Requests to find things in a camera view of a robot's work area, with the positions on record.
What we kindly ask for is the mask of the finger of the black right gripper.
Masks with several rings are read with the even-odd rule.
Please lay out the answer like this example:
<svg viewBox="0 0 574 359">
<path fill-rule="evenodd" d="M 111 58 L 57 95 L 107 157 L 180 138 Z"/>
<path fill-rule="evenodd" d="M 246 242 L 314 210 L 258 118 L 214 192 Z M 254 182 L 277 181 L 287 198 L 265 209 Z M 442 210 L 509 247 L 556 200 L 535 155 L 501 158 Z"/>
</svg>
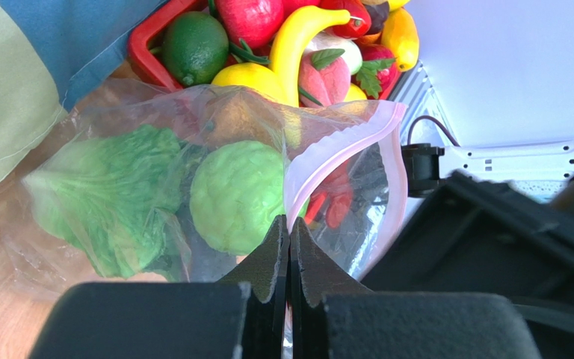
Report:
<svg viewBox="0 0 574 359">
<path fill-rule="evenodd" d="M 453 174 L 362 282 L 378 291 L 484 292 L 574 310 L 574 177 L 549 204 Z"/>
</svg>

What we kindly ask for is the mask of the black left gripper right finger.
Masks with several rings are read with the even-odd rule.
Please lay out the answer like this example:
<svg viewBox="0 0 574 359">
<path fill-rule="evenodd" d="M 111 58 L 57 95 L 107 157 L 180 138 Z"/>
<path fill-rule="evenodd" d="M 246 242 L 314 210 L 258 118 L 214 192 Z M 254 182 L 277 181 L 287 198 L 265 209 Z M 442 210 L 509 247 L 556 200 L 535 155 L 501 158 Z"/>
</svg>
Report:
<svg viewBox="0 0 574 359">
<path fill-rule="evenodd" d="M 290 233 L 295 358 L 538 358 L 522 316 L 499 295 L 374 292 L 313 241 Z"/>
</svg>

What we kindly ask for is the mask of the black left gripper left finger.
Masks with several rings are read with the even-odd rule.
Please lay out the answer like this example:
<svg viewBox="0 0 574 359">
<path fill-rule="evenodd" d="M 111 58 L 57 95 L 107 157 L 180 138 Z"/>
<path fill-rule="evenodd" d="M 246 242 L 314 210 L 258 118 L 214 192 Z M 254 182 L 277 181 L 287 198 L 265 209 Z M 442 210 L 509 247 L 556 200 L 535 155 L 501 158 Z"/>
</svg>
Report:
<svg viewBox="0 0 574 359">
<path fill-rule="evenodd" d="M 32 358 L 281 358 L 288 229 L 214 283 L 81 283 L 57 301 Z"/>
</svg>

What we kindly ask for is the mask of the green toy custard apple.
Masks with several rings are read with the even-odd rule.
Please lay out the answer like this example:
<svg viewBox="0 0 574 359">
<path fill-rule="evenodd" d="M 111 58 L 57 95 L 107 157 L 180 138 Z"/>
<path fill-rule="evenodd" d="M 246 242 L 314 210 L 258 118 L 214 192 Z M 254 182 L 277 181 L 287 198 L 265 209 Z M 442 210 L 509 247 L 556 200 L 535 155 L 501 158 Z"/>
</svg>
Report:
<svg viewBox="0 0 574 359">
<path fill-rule="evenodd" d="M 283 205 L 283 154 L 259 141 L 227 144 L 207 155 L 191 183 L 189 207 L 206 244 L 233 256 L 251 254 Z"/>
</svg>

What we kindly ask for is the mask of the clear zip top bag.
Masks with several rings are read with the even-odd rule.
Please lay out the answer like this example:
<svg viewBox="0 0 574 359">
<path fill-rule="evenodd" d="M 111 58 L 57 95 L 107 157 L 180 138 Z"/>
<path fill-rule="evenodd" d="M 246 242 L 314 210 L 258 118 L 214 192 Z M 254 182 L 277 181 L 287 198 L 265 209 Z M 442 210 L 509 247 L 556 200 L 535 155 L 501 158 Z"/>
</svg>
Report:
<svg viewBox="0 0 574 359">
<path fill-rule="evenodd" d="M 243 87 L 168 93 L 112 79 L 29 154 L 4 246 L 15 284 L 53 299 L 88 280 L 212 282 L 302 218 L 364 275 L 403 221 L 406 106 L 294 108 Z"/>
</svg>

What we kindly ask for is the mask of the green toy lettuce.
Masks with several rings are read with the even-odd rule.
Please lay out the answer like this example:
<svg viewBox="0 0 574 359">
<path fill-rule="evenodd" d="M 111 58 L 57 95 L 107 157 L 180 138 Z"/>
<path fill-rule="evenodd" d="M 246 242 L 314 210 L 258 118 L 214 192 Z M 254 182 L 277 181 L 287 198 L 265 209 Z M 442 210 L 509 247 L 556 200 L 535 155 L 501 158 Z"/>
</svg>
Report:
<svg viewBox="0 0 574 359">
<path fill-rule="evenodd" d="M 180 140 L 142 125 L 64 145 L 23 179 L 37 224 L 86 253 L 102 277 L 129 278 L 158 259 L 182 204 Z"/>
</svg>

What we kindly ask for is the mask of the brown toy kiwi fruit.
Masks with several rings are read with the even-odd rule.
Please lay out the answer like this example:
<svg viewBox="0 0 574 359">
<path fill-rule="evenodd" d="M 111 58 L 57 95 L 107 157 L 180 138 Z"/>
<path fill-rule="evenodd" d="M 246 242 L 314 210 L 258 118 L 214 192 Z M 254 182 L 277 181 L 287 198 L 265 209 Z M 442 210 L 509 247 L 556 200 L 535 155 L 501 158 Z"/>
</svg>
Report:
<svg viewBox="0 0 574 359">
<path fill-rule="evenodd" d="M 273 146 L 282 133 L 283 122 L 270 102 L 242 98 L 207 102 L 202 137 L 212 149 L 248 140 Z"/>
</svg>

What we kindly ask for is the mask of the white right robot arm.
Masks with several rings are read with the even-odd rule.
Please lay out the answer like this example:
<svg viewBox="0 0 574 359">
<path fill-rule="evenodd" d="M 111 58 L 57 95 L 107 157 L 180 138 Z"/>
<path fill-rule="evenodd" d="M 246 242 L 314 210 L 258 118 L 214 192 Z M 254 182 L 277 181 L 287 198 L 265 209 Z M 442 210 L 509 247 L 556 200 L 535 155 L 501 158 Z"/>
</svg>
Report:
<svg viewBox="0 0 574 359">
<path fill-rule="evenodd" d="M 574 140 L 448 147 L 442 184 L 362 282 L 378 291 L 484 292 L 531 319 L 574 319 Z"/>
</svg>

